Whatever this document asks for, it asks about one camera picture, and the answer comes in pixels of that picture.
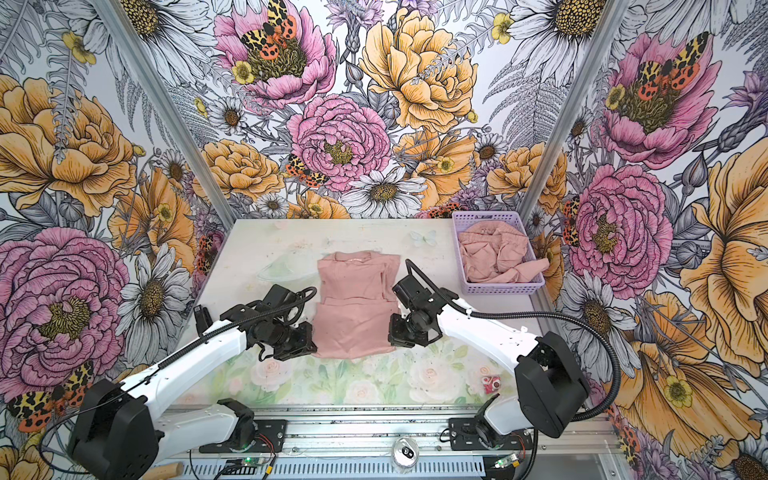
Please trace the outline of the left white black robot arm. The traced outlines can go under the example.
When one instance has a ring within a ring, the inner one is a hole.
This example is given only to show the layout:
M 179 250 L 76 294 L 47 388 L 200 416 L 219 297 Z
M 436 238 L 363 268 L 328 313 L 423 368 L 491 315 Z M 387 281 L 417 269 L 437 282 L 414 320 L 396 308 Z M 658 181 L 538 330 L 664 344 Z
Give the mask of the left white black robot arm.
M 138 374 L 90 388 L 69 438 L 69 458 L 97 479 L 139 479 L 156 462 L 201 446 L 248 450 L 257 436 L 254 414 L 236 400 L 182 414 L 167 410 L 203 377 L 254 346 L 270 347 L 274 360 L 315 352 L 312 326 L 300 317 L 316 293 L 314 286 L 293 292 L 273 285 L 263 299 L 235 305 L 215 322 L 197 307 L 196 339 Z

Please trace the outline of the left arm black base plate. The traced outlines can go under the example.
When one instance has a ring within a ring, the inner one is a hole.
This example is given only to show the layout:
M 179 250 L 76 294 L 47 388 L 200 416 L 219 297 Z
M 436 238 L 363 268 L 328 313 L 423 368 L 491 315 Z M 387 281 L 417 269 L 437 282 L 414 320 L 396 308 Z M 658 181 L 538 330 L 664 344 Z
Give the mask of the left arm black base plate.
M 223 442 L 198 448 L 204 454 L 280 453 L 286 439 L 288 422 L 283 419 L 239 421 L 232 435 Z

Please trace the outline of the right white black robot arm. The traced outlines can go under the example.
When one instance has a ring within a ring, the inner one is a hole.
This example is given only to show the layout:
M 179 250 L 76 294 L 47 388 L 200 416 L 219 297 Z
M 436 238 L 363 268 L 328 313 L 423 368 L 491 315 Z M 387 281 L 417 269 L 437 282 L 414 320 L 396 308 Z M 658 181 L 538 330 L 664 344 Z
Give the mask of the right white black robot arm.
M 432 290 L 413 275 L 393 287 L 406 314 L 390 318 L 388 339 L 396 347 L 426 347 L 456 338 L 511 372 L 516 393 L 497 393 L 474 417 L 480 441 L 500 447 L 506 438 L 533 429 L 560 437 L 589 397 L 589 386 L 566 342 L 558 334 L 537 336 L 499 320 L 481 317 L 456 293 Z

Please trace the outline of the pink pixel-print t-shirt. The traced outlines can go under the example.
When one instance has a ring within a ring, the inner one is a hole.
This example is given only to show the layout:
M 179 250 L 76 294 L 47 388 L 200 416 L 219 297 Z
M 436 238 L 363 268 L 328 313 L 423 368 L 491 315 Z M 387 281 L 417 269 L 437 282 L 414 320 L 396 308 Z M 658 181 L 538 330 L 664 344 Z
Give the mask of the pink pixel-print t-shirt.
M 400 312 L 393 286 L 398 255 L 335 252 L 317 262 L 320 303 L 312 319 L 315 355 L 352 360 L 395 350 L 390 317 Z

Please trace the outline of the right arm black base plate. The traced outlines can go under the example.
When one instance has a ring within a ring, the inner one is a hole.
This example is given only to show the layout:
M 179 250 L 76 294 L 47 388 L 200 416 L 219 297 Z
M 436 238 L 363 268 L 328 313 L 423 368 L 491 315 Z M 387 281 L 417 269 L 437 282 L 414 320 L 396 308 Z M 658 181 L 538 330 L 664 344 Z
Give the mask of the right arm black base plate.
M 448 419 L 447 432 L 441 435 L 452 451 L 530 451 L 533 447 L 532 434 L 525 429 L 509 435 L 498 436 L 491 430 L 481 434 L 477 420 L 470 417 L 451 417 Z

